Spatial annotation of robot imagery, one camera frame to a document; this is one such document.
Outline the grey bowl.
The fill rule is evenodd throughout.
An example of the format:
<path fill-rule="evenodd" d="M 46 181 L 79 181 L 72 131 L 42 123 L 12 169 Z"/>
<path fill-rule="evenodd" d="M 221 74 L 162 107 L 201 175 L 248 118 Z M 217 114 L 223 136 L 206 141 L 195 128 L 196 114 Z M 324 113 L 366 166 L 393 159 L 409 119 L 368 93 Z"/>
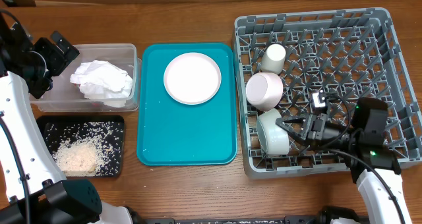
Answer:
<path fill-rule="evenodd" d="M 290 151 L 288 133 L 276 124 L 282 116 L 273 108 L 258 116 L 256 129 L 262 151 L 267 156 L 287 155 Z"/>

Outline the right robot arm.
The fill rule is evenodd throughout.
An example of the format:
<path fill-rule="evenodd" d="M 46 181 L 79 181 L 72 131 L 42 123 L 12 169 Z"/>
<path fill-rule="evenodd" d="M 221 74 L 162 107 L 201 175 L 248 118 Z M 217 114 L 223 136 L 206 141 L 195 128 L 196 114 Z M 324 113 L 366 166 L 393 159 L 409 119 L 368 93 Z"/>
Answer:
<path fill-rule="evenodd" d="M 411 223 L 400 164 L 384 145 L 387 104 L 376 98 L 359 98 L 347 116 L 346 126 L 331 123 L 324 113 L 278 118 L 275 124 L 314 152 L 344 158 L 370 223 Z"/>

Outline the white napkin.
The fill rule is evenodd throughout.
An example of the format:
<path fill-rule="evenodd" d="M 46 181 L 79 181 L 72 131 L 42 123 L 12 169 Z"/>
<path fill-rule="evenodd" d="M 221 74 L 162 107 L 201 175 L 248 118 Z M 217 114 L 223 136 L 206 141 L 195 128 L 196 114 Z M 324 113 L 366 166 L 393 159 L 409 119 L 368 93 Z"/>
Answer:
<path fill-rule="evenodd" d="M 127 71 L 108 61 L 94 60 L 82 63 L 70 76 L 87 99 L 127 98 L 131 94 L 133 79 Z"/>

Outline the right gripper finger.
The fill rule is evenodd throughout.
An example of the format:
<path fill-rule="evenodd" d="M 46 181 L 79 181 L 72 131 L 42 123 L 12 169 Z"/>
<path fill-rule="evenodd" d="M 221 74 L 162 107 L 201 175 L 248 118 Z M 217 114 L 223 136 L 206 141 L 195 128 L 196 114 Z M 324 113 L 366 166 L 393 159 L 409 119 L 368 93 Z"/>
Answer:
<path fill-rule="evenodd" d="M 311 114 L 293 115 L 288 117 L 280 117 L 276 119 L 276 125 L 280 128 L 306 128 L 312 120 Z"/>
<path fill-rule="evenodd" d="M 298 144 L 310 144 L 308 139 L 309 129 L 307 128 L 300 128 L 299 131 L 295 131 L 291 127 L 285 128 L 285 131 L 293 140 L 295 140 Z"/>

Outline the pink bowl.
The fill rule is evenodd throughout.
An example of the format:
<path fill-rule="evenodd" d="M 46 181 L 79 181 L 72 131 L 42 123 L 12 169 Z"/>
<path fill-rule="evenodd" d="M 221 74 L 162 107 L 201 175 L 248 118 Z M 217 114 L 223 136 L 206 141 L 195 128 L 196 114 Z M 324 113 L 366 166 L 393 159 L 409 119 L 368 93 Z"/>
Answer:
<path fill-rule="evenodd" d="M 283 95 L 282 79 L 272 72 L 254 74 L 246 84 L 247 101 L 260 111 L 269 111 L 279 104 Z"/>

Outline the cream cup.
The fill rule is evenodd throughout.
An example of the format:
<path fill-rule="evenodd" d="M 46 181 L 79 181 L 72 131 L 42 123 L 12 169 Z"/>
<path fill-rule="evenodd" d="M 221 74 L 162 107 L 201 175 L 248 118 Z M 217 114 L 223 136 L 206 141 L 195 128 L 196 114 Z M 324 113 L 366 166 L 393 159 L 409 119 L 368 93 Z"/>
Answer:
<path fill-rule="evenodd" d="M 262 72 L 280 74 L 283 70 L 285 59 L 285 47 L 278 43 L 273 43 L 267 47 L 262 57 L 260 70 Z"/>

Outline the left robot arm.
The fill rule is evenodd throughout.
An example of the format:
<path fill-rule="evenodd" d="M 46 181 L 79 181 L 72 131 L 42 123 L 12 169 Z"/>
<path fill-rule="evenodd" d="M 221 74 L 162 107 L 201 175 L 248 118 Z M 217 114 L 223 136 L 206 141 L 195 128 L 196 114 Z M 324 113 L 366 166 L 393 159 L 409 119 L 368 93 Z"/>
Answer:
<path fill-rule="evenodd" d="M 1 166 L 9 206 L 2 223 L 142 223 L 137 212 L 101 201 L 94 185 L 69 180 L 37 126 L 30 97 L 40 98 L 77 58 L 59 32 L 36 43 L 16 20 L 1 20 Z"/>

